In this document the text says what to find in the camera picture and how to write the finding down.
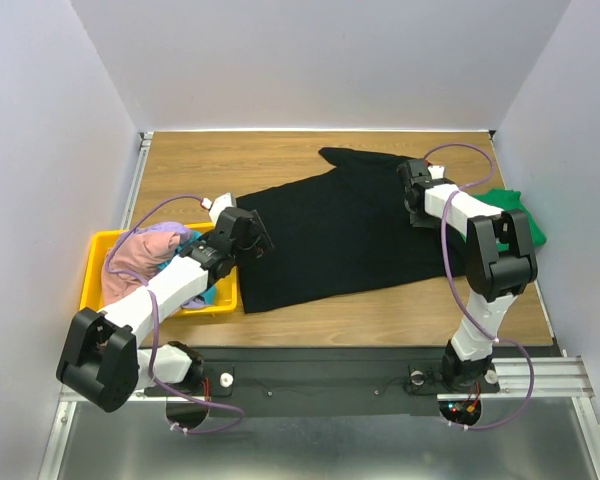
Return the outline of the black t shirt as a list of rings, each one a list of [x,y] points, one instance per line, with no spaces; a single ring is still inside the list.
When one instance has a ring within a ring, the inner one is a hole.
[[[243,195],[274,248],[240,267],[248,314],[337,295],[388,288],[465,272],[465,245],[447,231],[415,227],[404,205],[398,167],[405,157],[324,147],[324,174]]]

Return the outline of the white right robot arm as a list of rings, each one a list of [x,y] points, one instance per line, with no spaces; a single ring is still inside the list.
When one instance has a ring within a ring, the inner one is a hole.
[[[443,384],[462,390],[487,373],[507,311],[536,280],[530,222],[521,209],[503,210],[462,191],[424,159],[408,159],[397,172],[413,226],[439,227],[443,243],[449,228],[465,239],[469,299],[459,303],[463,318],[440,366]]]

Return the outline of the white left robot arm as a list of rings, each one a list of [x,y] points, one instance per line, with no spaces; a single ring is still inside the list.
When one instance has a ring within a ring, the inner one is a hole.
[[[224,208],[210,231],[146,284],[99,311],[83,308],[74,315],[57,379],[105,412],[119,409],[135,390],[157,384],[160,362],[167,365],[166,383],[182,394],[195,392],[203,371],[188,351],[167,346],[163,353],[148,353],[140,351],[140,343],[188,300],[271,248],[257,211]]]

